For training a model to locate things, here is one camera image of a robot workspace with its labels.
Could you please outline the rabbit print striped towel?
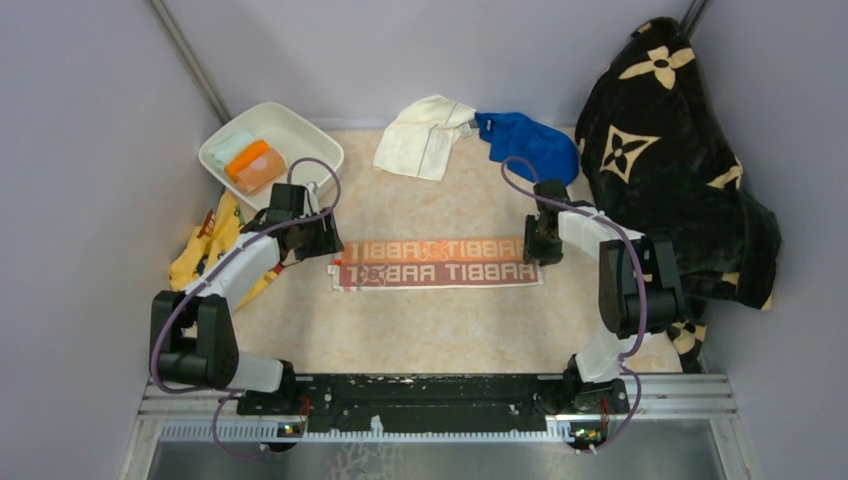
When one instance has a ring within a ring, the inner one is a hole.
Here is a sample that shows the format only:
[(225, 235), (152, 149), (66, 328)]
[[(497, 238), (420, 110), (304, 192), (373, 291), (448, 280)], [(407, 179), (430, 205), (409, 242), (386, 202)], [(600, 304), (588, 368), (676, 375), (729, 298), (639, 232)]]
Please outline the rabbit print striped towel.
[(518, 237), (350, 242), (327, 271), (343, 292), (542, 285), (522, 254)]

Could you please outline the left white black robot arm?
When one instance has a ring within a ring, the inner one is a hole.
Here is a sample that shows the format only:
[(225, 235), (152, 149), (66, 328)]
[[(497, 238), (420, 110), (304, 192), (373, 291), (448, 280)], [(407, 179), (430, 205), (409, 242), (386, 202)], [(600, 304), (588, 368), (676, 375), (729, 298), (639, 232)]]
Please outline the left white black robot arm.
[(341, 252), (333, 208), (307, 215), (263, 209), (212, 269), (178, 291), (162, 291), (151, 309), (149, 371), (170, 394), (200, 390), (260, 392), (277, 414), (300, 399), (290, 362), (241, 351), (232, 315), (257, 281), (293, 254), (299, 261)]

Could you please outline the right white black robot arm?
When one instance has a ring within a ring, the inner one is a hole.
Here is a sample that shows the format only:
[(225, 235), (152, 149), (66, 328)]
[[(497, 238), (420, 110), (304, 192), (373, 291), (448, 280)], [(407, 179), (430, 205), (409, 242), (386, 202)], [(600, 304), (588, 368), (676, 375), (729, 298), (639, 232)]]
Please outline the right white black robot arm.
[(681, 320), (687, 306), (670, 239), (622, 227), (588, 205), (564, 211), (544, 206), (525, 217), (526, 263), (560, 262), (565, 243), (598, 262), (602, 326), (569, 360), (563, 385), (567, 406), (588, 412), (618, 381), (624, 355), (634, 353), (646, 334)]

